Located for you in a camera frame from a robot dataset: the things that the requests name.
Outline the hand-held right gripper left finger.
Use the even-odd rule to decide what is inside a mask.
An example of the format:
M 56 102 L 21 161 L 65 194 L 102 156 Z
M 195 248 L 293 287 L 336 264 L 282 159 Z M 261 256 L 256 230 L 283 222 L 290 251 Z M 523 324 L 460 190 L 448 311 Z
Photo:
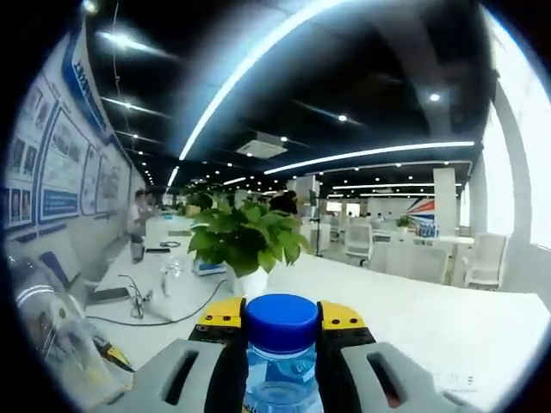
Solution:
M 187 340 L 177 339 L 141 367 L 107 412 L 244 412 L 246 300 L 214 302 Z

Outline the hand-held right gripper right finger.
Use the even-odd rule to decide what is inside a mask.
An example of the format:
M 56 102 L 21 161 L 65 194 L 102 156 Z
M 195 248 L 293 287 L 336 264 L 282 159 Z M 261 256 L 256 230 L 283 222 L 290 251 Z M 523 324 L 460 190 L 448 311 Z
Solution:
M 317 303 L 316 379 L 325 412 L 471 412 L 439 391 L 430 372 L 393 345 L 377 342 L 360 314 Z

